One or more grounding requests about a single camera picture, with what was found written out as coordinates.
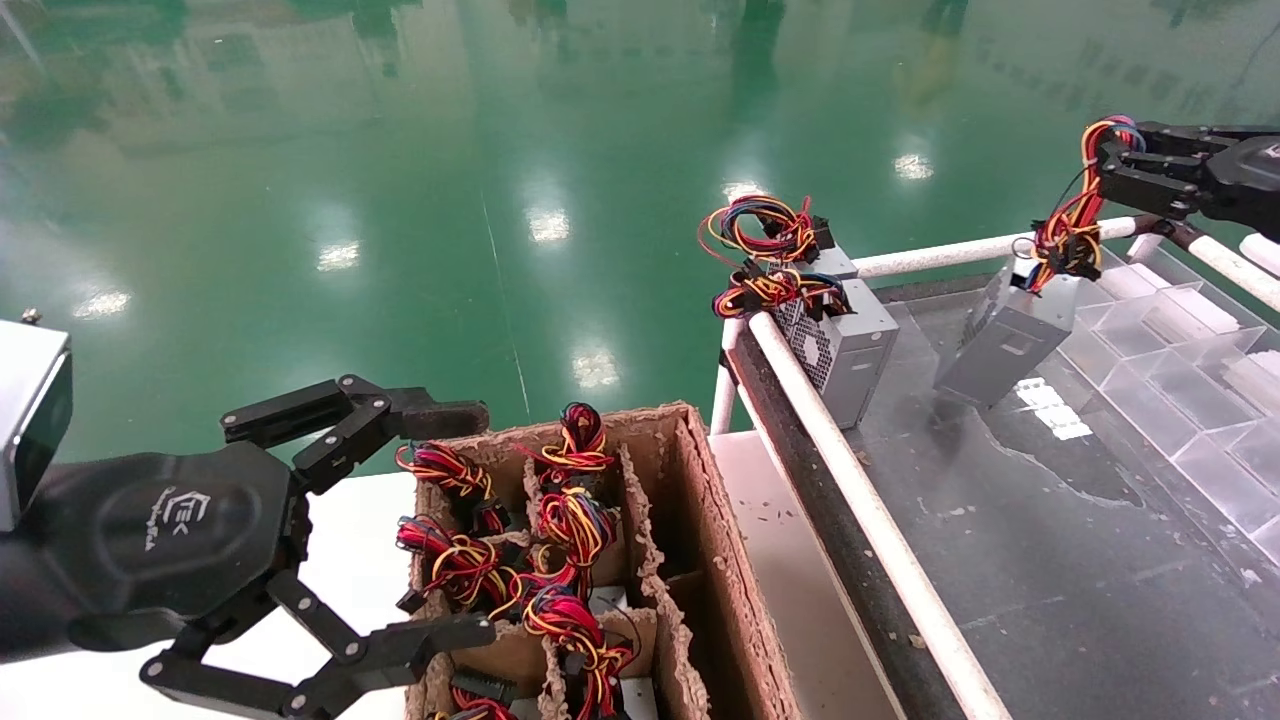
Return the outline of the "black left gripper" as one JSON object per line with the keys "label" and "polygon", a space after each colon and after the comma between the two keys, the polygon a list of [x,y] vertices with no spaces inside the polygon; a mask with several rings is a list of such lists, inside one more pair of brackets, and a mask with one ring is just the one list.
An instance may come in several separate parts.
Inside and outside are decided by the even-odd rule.
{"label": "black left gripper", "polygon": [[[442,402],[424,387],[343,375],[229,411],[221,429],[233,445],[210,454],[55,465],[3,534],[3,661],[177,637],[141,667],[141,682],[250,719],[338,719],[370,692],[413,685],[438,655],[490,644],[495,626],[454,614],[356,633],[293,571],[311,530],[303,493],[328,492],[396,439],[489,427],[481,401]],[[261,450],[312,433],[293,471]],[[314,675],[289,684],[204,661],[275,606],[329,653]]]}

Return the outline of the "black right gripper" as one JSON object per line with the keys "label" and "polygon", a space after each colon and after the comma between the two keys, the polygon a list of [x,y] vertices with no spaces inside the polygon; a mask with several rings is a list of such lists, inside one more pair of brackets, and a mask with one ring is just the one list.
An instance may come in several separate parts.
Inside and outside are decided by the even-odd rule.
{"label": "black right gripper", "polygon": [[1142,151],[1098,146],[1098,195],[1110,202],[1184,219],[1197,214],[1279,240],[1276,126],[1137,126]]}

